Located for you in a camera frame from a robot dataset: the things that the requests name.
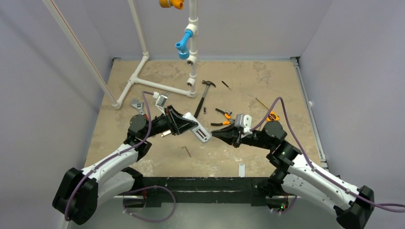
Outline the silver battery cover plate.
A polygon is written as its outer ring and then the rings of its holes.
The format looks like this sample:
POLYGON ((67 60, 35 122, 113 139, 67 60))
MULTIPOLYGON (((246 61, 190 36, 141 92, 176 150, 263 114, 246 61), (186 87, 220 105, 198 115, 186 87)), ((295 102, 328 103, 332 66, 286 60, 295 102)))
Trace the silver battery cover plate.
POLYGON ((239 164, 239 166, 238 166, 238 176, 240 177, 240 178, 243 178, 243 177, 245 177, 245 164, 239 164))

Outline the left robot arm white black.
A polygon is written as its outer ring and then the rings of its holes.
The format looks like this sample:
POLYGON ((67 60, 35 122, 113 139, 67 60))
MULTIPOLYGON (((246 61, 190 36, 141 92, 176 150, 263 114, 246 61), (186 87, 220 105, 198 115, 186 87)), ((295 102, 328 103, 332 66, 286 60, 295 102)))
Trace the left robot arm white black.
POLYGON ((140 193, 143 176, 130 165, 141 160, 150 150, 149 137, 166 131, 172 135, 191 131, 202 143, 211 138, 193 114, 181 114, 171 105, 153 119, 137 114, 131 118, 127 137, 118 149, 88 167, 73 167, 66 171, 52 207, 62 213, 65 220, 82 225, 109 198, 124 192, 130 195, 140 193))

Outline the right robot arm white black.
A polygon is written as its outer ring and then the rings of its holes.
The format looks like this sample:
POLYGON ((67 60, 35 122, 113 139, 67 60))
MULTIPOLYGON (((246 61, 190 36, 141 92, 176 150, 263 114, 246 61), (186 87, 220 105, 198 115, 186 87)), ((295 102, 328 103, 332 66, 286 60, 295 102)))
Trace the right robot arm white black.
POLYGON ((344 229, 365 228, 374 208, 369 203, 374 192, 341 180, 311 160, 285 140, 287 133, 278 121, 270 121, 262 130, 245 135, 242 128, 230 125, 212 131, 212 136, 239 147, 241 144, 269 150, 267 159, 276 168, 268 181, 274 194, 295 194, 336 217, 344 229))

